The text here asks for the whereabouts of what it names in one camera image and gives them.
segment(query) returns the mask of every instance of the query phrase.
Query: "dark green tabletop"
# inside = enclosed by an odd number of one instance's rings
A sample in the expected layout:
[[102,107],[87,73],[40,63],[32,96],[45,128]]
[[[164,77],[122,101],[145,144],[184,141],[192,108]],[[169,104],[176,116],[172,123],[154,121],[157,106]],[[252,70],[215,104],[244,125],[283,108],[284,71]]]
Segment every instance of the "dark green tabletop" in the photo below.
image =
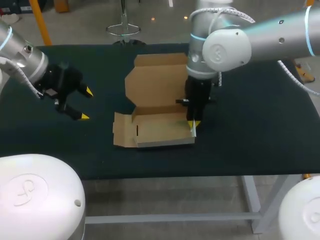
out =
[[112,126],[115,111],[130,114],[134,108],[125,97],[124,79],[136,55],[186,53],[188,45],[41,50],[51,63],[68,61],[83,72],[94,98],[74,93],[69,102],[90,120],[58,114],[50,99],[36,99],[11,79],[0,95],[0,157],[50,155],[68,163],[82,179],[320,172],[320,118],[308,94],[276,61],[223,74],[218,103],[206,108],[195,145],[128,149],[113,145]]

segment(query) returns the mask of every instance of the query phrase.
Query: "gray floor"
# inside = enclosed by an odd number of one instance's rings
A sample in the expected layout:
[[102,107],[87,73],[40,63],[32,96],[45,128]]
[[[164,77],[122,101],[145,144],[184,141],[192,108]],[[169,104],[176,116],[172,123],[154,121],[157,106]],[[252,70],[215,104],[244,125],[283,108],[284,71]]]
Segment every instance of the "gray floor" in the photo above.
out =
[[[50,6],[43,16],[55,45],[112,44],[119,40],[106,33],[108,25],[120,22],[119,0],[69,0],[71,12],[55,13]],[[141,33],[134,36],[147,44],[187,43],[190,23],[184,19],[194,9],[195,0],[128,0],[131,23]],[[289,13],[304,5],[304,0],[235,0],[234,7],[257,21]],[[21,15],[13,28],[35,45],[43,45],[35,18]],[[301,59],[320,77],[319,58]],[[308,84],[320,91],[320,80]],[[320,100],[311,97],[320,113]],[[255,178],[261,201],[274,183],[275,176]],[[238,177],[179,177],[123,179],[83,182],[88,216],[207,213],[247,211]],[[174,239],[174,240],[280,240],[277,221],[269,233],[252,235],[246,221],[233,222],[171,222],[139,224],[102,224],[86,227],[86,240]]]

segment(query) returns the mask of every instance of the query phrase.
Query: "white cable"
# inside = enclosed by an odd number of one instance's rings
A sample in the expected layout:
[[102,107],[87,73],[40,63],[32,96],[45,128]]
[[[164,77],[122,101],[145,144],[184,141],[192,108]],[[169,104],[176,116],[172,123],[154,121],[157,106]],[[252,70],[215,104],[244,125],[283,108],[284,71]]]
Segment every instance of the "white cable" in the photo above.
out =
[[221,87],[222,86],[222,72],[219,72],[219,78],[218,78],[218,86]]
[[21,68],[13,61],[11,61],[10,59],[8,58],[5,58],[5,57],[0,57],[0,68],[1,66],[7,70],[5,72],[8,72],[8,74],[10,76],[15,76],[17,78],[19,78],[20,80],[22,80],[23,82],[26,83],[26,85],[30,88],[30,90],[34,93],[34,95],[36,95],[37,98],[41,98],[43,96],[43,94],[41,92],[39,92],[33,85],[32,83],[29,81],[28,77],[25,75],[25,73],[21,70]]
[[[201,9],[198,9],[198,10],[195,10],[193,11],[191,14],[190,14],[190,21],[192,20],[192,18],[197,15],[197,14],[200,14],[200,13],[218,13],[219,10],[221,9],[222,7],[209,7],[209,8],[201,8]],[[238,16],[238,17],[241,17],[241,18],[244,18],[246,20],[248,20],[250,23],[255,23],[255,20],[253,20],[249,15],[241,12],[241,11],[238,11],[236,9],[230,9],[230,8],[227,8],[227,9],[224,9],[222,11],[222,13],[224,14],[229,14],[229,15],[234,15],[234,16]]]
[[[197,15],[197,14],[200,14],[200,13],[224,13],[224,14],[230,14],[230,15],[234,15],[234,16],[238,16],[238,17],[241,17],[245,20],[247,20],[248,22],[250,23],[255,23],[256,21],[251,18],[249,15],[241,12],[241,11],[238,11],[236,9],[231,9],[231,8],[227,8],[227,9],[224,9],[222,7],[215,7],[215,8],[202,8],[202,9],[198,9],[198,10],[195,10],[194,12],[192,12],[190,14],[190,17],[189,19],[192,20],[192,18]],[[212,25],[213,23],[211,22],[210,24],[210,27],[209,27],[209,32],[211,31],[211,28],[212,28]],[[286,67],[286,65],[281,61],[281,60],[278,60],[277,61],[278,64],[280,65],[280,67],[285,71],[285,73],[289,76],[289,78],[296,84],[298,85],[300,88],[302,88],[304,91],[306,91],[307,93],[310,93],[310,94],[313,94],[317,97],[320,97],[320,93],[319,92],[316,92],[316,91],[313,91],[311,90],[310,88],[304,86],[301,82],[299,82],[299,80],[289,71],[289,69]],[[222,81],[222,75],[221,75],[221,72],[219,72],[219,81]]]
[[311,90],[310,88],[307,88],[305,85],[303,85],[301,82],[299,82],[299,80],[289,71],[289,69],[286,67],[286,65],[282,62],[282,61],[278,61],[279,65],[281,66],[281,68],[285,71],[285,73],[289,76],[289,78],[291,78],[291,80],[297,84],[300,88],[302,88],[303,90],[305,90],[306,92],[316,95],[318,97],[320,97],[320,93]]
[[218,19],[218,17],[220,16],[220,14],[223,14],[223,11],[226,10],[226,9],[233,9],[233,10],[236,10],[234,7],[231,7],[231,6],[227,6],[227,7],[222,7],[216,14],[215,16],[213,17],[210,25],[209,25],[209,31],[208,31],[208,36],[211,34],[211,30],[212,28],[214,27],[215,23],[216,23],[216,20]]

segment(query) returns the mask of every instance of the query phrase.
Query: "cardboard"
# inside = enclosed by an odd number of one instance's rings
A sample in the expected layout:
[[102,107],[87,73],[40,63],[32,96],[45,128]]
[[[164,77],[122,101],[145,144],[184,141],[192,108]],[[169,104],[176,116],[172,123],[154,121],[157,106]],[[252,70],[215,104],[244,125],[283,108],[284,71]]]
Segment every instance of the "cardboard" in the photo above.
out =
[[125,78],[125,95],[135,104],[131,115],[114,113],[113,144],[148,148],[194,144],[187,108],[176,104],[185,97],[188,77],[184,53],[138,55]]

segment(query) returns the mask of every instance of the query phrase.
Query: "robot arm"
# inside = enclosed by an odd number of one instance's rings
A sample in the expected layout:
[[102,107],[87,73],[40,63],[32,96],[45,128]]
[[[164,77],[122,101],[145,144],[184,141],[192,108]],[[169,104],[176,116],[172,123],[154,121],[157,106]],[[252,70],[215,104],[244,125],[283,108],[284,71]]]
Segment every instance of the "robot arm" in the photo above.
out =
[[210,102],[212,82],[229,71],[253,61],[278,60],[289,77],[305,91],[320,96],[301,84],[281,59],[320,55],[320,8],[298,12],[261,23],[230,7],[232,0],[198,0],[190,15],[192,32],[187,63],[187,120],[201,122]]
[[320,8],[308,7],[244,28],[219,29],[208,36],[206,64],[225,72],[253,61],[320,55]]
[[43,52],[1,20],[0,69],[26,83],[38,98],[48,96],[53,99],[59,113],[73,120],[89,118],[67,104],[68,95],[76,90],[87,98],[93,97],[90,89],[82,82],[81,72],[68,64],[49,64]]

